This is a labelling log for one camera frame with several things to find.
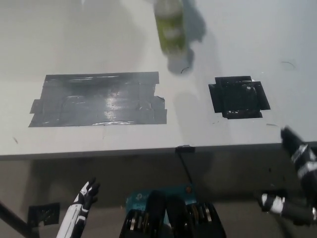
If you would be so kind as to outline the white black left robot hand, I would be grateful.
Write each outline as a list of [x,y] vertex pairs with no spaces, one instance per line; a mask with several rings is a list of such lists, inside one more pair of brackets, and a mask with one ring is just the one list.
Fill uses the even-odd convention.
[[60,225],[56,238],[80,238],[92,204],[97,201],[100,183],[92,178],[81,188]]

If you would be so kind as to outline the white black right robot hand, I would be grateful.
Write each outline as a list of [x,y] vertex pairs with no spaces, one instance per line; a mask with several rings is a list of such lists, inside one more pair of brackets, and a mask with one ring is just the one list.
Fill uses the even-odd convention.
[[297,226],[317,224],[317,155],[291,128],[281,129],[282,147],[290,156],[307,204],[292,203],[287,198],[262,192],[257,201],[262,211],[279,215]]

